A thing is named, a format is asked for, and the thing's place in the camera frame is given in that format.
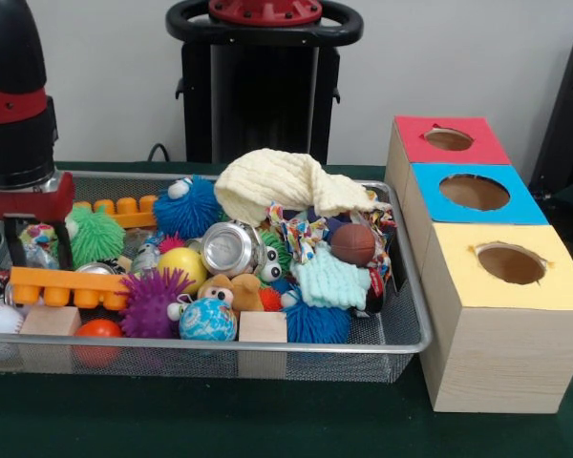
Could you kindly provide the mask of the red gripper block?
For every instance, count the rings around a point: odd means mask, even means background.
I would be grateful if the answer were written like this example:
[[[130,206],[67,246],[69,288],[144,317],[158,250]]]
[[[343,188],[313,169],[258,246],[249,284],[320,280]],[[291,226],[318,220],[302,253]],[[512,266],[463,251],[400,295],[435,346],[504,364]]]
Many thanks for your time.
[[[57,238],[57,258],[61,270],[74,267],[70,235],[64,220],[74,203],[74,179],[70,172],[56,171],[46,182],[17,190],[0,190],[0,220],[9,249],[11,264],[26,267],[27,258],[19,238],[17,219],[50,223]]]

